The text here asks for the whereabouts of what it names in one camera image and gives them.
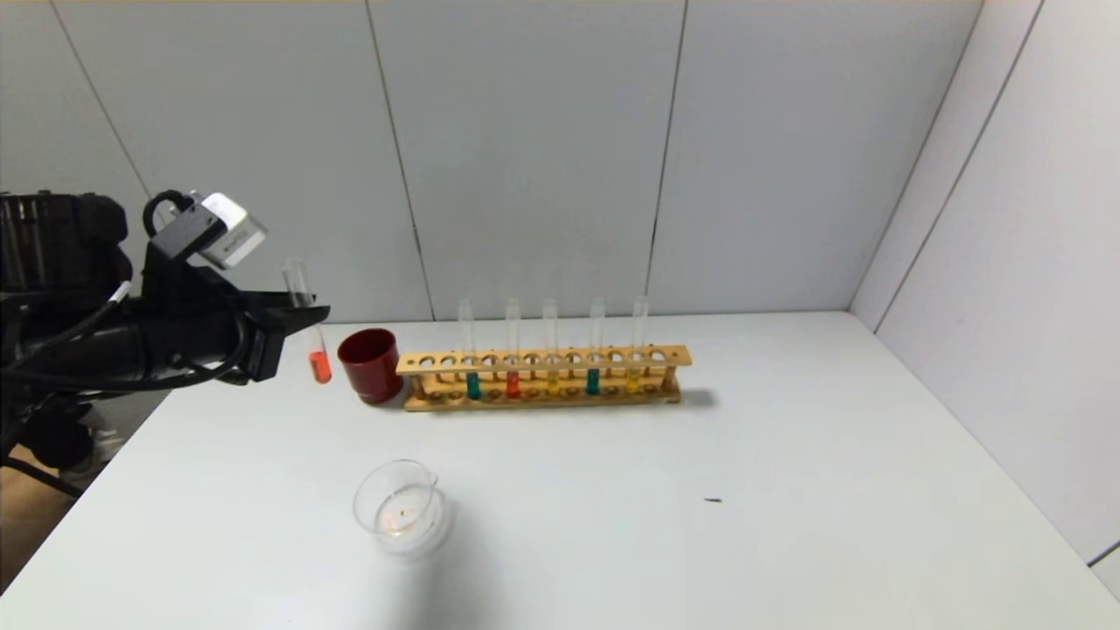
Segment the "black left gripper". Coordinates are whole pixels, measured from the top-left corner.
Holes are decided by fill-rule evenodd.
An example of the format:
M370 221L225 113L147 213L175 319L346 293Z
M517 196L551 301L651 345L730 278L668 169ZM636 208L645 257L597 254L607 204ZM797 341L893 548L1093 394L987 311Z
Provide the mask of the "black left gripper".
M284 339L332 315L312 291L243 291L214 298L177 326L172 368L184 382L264 382Z

